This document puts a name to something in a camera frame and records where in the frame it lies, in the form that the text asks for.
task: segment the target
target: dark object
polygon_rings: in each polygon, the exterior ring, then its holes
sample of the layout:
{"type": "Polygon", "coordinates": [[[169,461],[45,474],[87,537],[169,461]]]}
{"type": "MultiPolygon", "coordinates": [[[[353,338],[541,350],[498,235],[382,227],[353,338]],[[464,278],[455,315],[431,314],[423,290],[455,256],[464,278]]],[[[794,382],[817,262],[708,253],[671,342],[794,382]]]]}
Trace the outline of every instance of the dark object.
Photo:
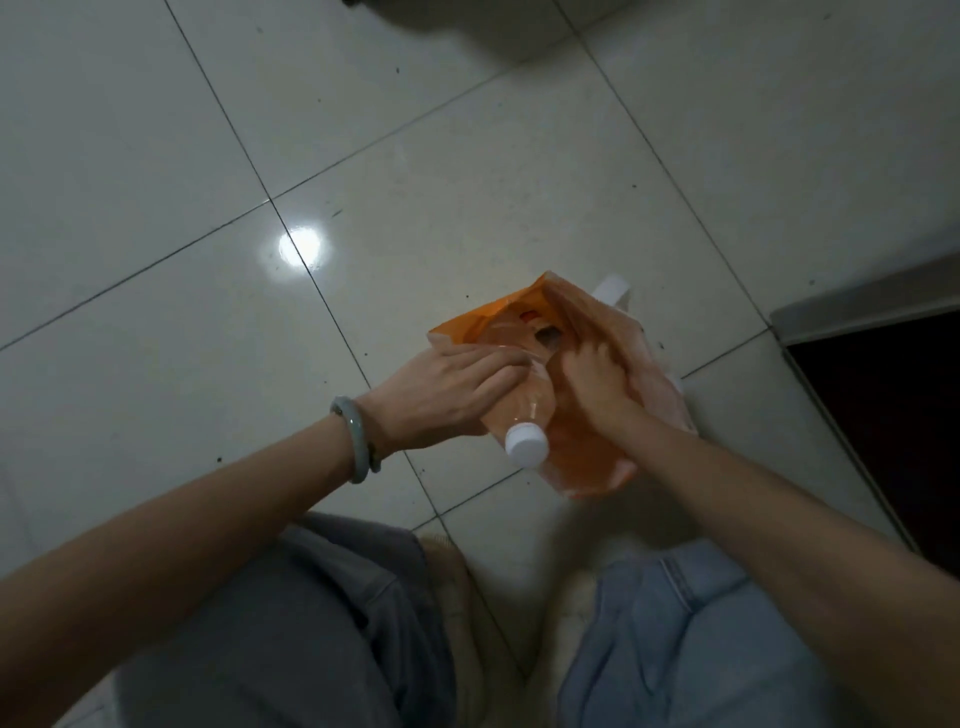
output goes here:
{"type": "Polygon", "coordinates": [[[960,311],[788,346],[923,555],[960,577],[960,311]]]}

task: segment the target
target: white floor tile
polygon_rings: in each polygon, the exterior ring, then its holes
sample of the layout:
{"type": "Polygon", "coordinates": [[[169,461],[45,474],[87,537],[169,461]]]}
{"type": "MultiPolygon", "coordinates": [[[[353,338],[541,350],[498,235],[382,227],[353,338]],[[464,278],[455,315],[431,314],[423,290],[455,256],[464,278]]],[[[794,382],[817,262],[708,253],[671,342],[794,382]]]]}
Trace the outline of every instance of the white floor tile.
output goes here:
{"type": "Polygon", "coordinates": [[[516,473],[516,465],[491,435],[458,437],[409,454],[438,513],[516,473]]]}
{"type": "MultiPolygon", "coordinates": [[[[416,530],[418,536],[446,535],[440,519],[416,530]]],[[[484,669],[487,690],[487,716],[481,728],[506,728],[519,725],[517,719],[523,695],[523,677],[516,668],[510,649],[496,628],[490,611],[474,592],[470,603],[473,638],[484,669]]]]}
{"type": "Polygon", "coordinates": [[[14,500],[0,465],[0,579],[36,556],[20,505],[14,500]]]}
{"type": "MultiPolygon", "coordinates": [[[[295,238],[320,248],[308,256],[314,279],[371,382],[422,350],[435,325],[546,269],[587,289],[612,271],[623,275],[634,286],[632,312],[681,373],[762,329],[574,43],[457,99],[277,205],[295,238]]],[[[478,487],[509,472],[503,460],[488,461],[485,444],[457,448],[472,449],[463,477],[478,487]]],[[[465,469],[438,467],[416,452],[411,458],[437,503],[478,490],[444,494],[465,469]]]]}
{"type": "Polygon", "coordinates": [[[272,195],[569,30],[550,0],[174,0],[272,195]]]}
{"type": "Polygon", "coordinates": [[[578,568],[696,536],[680,507],[650,483],[597,500],[569,500],[535,473],[517,473],[442,516],[467,556],[520,666],[540,648],[549,597],[578,568]]]}
{"type": "Polygon", "coordinates": [[[850,457],[765,333],[684,380],[704,437],[899,539],[850,457]]]}
{"type": "Polygon", "coordinates": [[[960,213],[960,6],[637,3],[588,45],[761,310],[960,213]]]}
{"type": "MultiPolygon", "coordinates": [[[[287,246],[261,207],[0,352],[0,462],[41,547],[364,391],[287,246]]],[[[408,527],[433,515],[402,457],[322,509],[408,527]]]]}
{"type": "Polygon", "coordinates": [[[77,720],[57,724],[57,728],[108,728],[109,726],[108,715],[102,709],[77,720]]]}
{"type": "Polygon", "coordinates": [[[76,728],[100,728],[105,723],[103,713],[103,689],[98,685],[88,692],[84,697],[74,703],[60,720],[57,721],[55,728],[67,728],[76,726],[76,728]]]}
{"type": "Polygon", "coordinates": [[[0,346],[265,198],[162,2],[5,3],[0,346]]]}

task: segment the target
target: forearm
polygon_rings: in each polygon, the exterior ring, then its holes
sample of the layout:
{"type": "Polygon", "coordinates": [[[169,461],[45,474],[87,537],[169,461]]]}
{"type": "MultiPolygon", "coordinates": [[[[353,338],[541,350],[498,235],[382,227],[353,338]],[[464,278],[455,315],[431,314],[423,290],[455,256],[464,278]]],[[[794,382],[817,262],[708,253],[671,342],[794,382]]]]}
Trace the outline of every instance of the forearm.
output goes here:
{"type": "MultiPolygon", "coordinates": [[[[56,695],[65,710],[192,612],[352,469],[347,427],[327,417],[143,503],[0,582],[0,717],[43,713],[40,691],[44,700],[56,695]]],[[[47,709],[48,717],[59,715],[58,706],[47,709]]]]}
{"type": "Polygon", "coordinates": [[[882,715],[913,724],[954,720],[960,584],[778,475],[638,405],[608,430],[882,715]]]}

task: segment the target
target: plastic bag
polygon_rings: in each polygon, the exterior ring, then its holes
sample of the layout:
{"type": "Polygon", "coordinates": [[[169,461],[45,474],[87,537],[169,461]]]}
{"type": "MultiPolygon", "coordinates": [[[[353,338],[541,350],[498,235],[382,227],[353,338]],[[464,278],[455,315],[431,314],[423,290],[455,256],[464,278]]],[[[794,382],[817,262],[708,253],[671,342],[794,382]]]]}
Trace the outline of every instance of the plastic bag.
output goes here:
{"type": "MultiPolygon", "coordinates": [[[[576,350],[584,341],[610,344],[614,357],[627,372],[628,395],[648,412],[679,429],[696,432],[683,395],[651,354],[643,327],[612,305],[627,290],[623,279],[611,276],[598,286],[595,298],[547,272],[530,287],[457,316],[427,334],[434,346],[472,344],[489,340],[490,336],[485,332],[491,324],[503,321],[505,317],[518,317],[529,322],[536,343],[518,344],[531,351],[536,361],[545,366],[553,385],[555,403],[552,417],[545,427],[549,455],[538,471],[566,496],[610,493],[637,475],[639,470],[623,450],[590,426],[566,381],[561,366],[563,353],[576,350]]],[[[507,398],[525,396],[521,385],[507,398]]],[[[503,445],[506,432],[502,420],[496,423],[485,420],[485,424],[503,445]]]]}

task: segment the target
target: white plastic handle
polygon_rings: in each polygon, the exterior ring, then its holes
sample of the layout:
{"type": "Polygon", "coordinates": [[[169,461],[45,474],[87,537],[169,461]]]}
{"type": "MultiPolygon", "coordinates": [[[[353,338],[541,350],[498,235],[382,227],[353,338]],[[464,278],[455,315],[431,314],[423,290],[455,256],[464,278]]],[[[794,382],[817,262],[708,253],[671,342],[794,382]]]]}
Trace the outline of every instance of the white plastic handle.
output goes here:
{"type": "Polygon", "coordinates": [[[593,298],[600,303],[620,307],[628,293],[630,293],[630,283],[616,273],[611,273],[593,289],[593,298]]]}

